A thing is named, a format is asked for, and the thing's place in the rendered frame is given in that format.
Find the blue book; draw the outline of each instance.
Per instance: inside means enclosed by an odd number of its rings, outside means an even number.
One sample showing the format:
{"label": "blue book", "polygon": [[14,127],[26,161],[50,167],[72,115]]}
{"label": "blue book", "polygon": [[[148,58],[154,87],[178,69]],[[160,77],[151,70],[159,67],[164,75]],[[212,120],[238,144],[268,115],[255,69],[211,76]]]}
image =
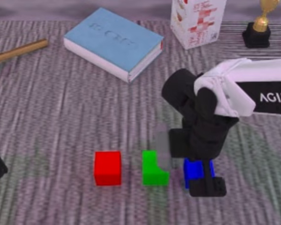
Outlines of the blue book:
{"label": "blue book", "polygon": [[65,48],[132,82],[163,50],[163,37],[104,8],[64,36]]}

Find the wooden handle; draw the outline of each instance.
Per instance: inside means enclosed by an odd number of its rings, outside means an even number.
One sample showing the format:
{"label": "wooden handle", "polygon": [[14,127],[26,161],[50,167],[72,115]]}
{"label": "wooden handle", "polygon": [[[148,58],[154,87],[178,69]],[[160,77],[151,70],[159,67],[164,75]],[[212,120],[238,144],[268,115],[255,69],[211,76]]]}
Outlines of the wooden handle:
{"label": "wooden handle", "polygon": [[27,45],[23,45],[21,47],[15,48],[8,52],[0,53],[0,62],[47,46],[48,46],[48,41],[46,39],[42,39]]}

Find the trophy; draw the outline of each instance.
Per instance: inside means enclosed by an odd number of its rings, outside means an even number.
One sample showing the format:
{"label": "trophy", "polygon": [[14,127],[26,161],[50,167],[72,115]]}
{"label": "trophy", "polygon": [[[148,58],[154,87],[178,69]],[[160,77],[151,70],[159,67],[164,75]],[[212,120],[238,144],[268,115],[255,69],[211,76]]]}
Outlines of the trophy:
{"label": "trophy", "polygon": [[260,0],[262,15],[255,22],[248,23],[247,30],[243,32],[243,39],[247,48],[268,48],[271,30],[266,15],[273,11],[280,0]]}

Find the box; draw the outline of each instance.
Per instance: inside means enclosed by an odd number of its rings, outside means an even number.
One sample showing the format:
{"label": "box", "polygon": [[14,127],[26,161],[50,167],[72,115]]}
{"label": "box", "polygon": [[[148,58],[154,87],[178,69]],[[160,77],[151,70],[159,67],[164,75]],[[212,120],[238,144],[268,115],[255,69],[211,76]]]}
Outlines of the box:
{"label": "box", "polygon": [[215,42],[227,0],[172,0],[170,27],[186,49]]}

